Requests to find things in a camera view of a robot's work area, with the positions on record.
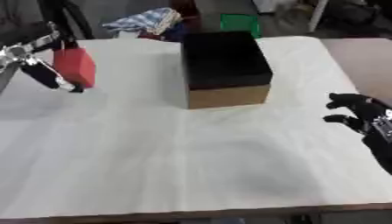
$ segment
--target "brown box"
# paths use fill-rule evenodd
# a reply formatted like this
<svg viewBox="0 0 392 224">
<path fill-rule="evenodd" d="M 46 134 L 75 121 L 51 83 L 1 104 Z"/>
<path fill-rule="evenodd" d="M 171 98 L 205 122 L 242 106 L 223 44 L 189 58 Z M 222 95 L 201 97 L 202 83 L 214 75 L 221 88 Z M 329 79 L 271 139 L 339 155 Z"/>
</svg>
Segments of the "brown box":
<svg viewBox="0 0 392 224">
<path fill-rule="evenodd" d="M 204 109 L 264 103 L 269 91 L 270 85 L 190 90 L 188 108 Z"/>
<path fill-rule="evenodd" d="M 248 32 L 188 34 L 182 57 L 189 109 L 258 104 L 268 96 L 272 72 Z"/>
</svg>

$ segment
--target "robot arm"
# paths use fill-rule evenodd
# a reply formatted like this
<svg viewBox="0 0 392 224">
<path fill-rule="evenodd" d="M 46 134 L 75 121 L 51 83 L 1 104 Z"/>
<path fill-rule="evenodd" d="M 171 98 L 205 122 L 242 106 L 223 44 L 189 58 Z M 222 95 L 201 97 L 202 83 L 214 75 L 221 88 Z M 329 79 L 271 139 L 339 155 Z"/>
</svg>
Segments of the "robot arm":
<svg viewBox="0 0 392 224">
<path fill-rule="evenodd" d="M 10 67 L 17 64 L 25 74 L 48 88 L 81 93 L 83 87 L 79 83 L 65 80 L 53 67 L 33 55 L 46 49 L 60 49 L 64 43 L 77 46 L 76 41 L 65 37 L 53 23 L 29 24 L 0 35 L 0 74 L 9 72 Z"/>
<path fill-rule="evenodd" d="M 392 109 L 375 98 L 361 94 L 330 94 L 329 109 L 346 107 L 356 117 L 328 115 L 328 123 L 343 123 L 364 137 L 362 142 L 372 151 L 380 166 L 392 175 Z"/>
</svg>

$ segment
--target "robot finger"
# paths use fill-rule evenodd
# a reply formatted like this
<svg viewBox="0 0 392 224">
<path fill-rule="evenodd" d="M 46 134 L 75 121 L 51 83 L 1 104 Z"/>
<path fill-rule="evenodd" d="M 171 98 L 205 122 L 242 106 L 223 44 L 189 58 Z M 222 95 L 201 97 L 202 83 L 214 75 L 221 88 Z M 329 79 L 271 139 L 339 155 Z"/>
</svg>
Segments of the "robot finger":
<svg viewBox="0 0 392 224">
<path fill-rule="evenodd" d="M 348 128 L 364 134 L 363 133 L 363 127 L 364 123 L 360 119 L 348 116 L 348 115 L 328 115 L 324 117 L 324 121 L 327 123 L 343 123 L 345 124 Z"/>
<path fill-rule="evenodd" d="M 365 102 L 369 97 L 361 94 L 329 94 L 332 100 L 326 104 L 328 109 L 337 109 L 341 107 L 348 107 L 351 109 L 357 103 Z"/>
</svg>

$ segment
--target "black box lid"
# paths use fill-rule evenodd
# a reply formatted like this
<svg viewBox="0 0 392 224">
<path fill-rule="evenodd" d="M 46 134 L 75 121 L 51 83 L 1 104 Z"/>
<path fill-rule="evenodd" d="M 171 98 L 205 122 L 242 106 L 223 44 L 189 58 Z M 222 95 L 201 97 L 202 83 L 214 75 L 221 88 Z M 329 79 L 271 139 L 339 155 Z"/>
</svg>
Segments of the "black box lid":
<svg viewBox="0 0 392 224">
<path fill-rule="evenodd" d="M 191 33 L 182 57 L 191 90 L 268 85 L 272 71 L 246 31 Z"/>
</svg>

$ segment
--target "green bin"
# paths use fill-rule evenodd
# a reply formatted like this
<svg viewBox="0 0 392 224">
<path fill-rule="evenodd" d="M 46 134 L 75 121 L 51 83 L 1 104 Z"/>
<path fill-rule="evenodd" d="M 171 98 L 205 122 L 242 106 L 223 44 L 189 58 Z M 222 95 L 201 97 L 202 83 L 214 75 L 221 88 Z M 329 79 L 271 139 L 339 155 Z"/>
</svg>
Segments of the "green bin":
<svg viewBox="0 0 392 224">
<path fill-rule="evenodd" d="M 220 29 L 224 32 L 250 32 L 255 39 L 262 36 L 257 16 L 246 14 L 220 14 Z"/>
</svg>

